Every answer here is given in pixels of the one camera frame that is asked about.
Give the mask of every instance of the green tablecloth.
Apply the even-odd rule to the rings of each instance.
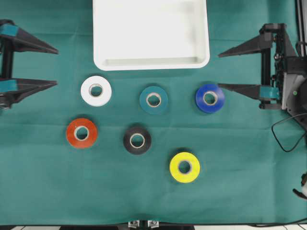
[[[277,145],[270,126],[287,117],[263,111],[259,102],[224,91],[213,115],[195,105],[205,81],[259,83],[260,55],[217,55],[258,34],[264,23],[286,23],[297,41],[294,0],[208,0],[211,60],[202,69],[103,72],[93,62],[91,0],[2,0],[1,18],[50,43],[60,55],[17,53],[15,78],[57,80],[0,115],[0,224],[112,224],[133,219],[185,223],[287,222],[307,216],[306,202],[292,194],[306,170],[306,147],[292,153]],[[90,107],[80,96],[93,74],[108,79],[111,101]],[[139,106],[148,85],[169,96],[164,115]],[[90,149],[72,148],[67,125],[88,117],[99,137]],[[142,156],[123,144],[127,127],[139,123],[152,135]],[[283,127],[283,141],[301,134]],[[179,184],[170,159],[188,149],[201,162],[198,179]]]

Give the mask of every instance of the red tape roll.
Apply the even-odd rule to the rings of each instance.
[[[87,137],[83,140],[77,137],[77,131],[80,128],[87,129]],[[86,118],[78,118],[73,120],[66,130],[67,141],[77,149],[85,149],[91,147],[98,137],[97,127],[93,122]]]

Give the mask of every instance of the yellow tape roll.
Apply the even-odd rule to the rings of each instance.
[[[179,170],[179,165],[186,161],[190,165],[190,170],[187,173],[182,173]],[[189,152],[181,152],[174,156],[169,164],[169,170],[174,179],[181,183],[190,183],[194,181],[201,171],[201,165],[198,159]]]

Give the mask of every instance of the tape roll center hole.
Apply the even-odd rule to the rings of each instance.
[[[93,97],[99,97],[103,93],[103,88],[99,84],[93,84],[89,91]]]
[[[215,105],[217,103],[217,95],[215,92],[206,92],[203,96],[203,100],[207,105]]]
[[[74,132],[75,138],[79,141],[85,141],[88,138],[89,130],[87,127],[79,126]]]
[[[152,92],[147,96],[146,102],[150,107],[156,108],[161,104],[161,96],[156,92]]]
[[[145,138],[142,134],[140,133],[136,133],[136,134],[133,134],[131,137],[130,137],[130,144],[132,147],[134,147],[135,149],[139,149],[141,147],[144,146],[145,144]]]
[[[191,171],[192,166],[191,166],[190,162],[182,161],[182,162],[180,162],[178,168],[179,168],[179,171],[181,173],[188,174]]]

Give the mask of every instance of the white tray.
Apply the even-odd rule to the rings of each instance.
[[[94,62],[102,70],[202,68],[206,0],[93,0]]]

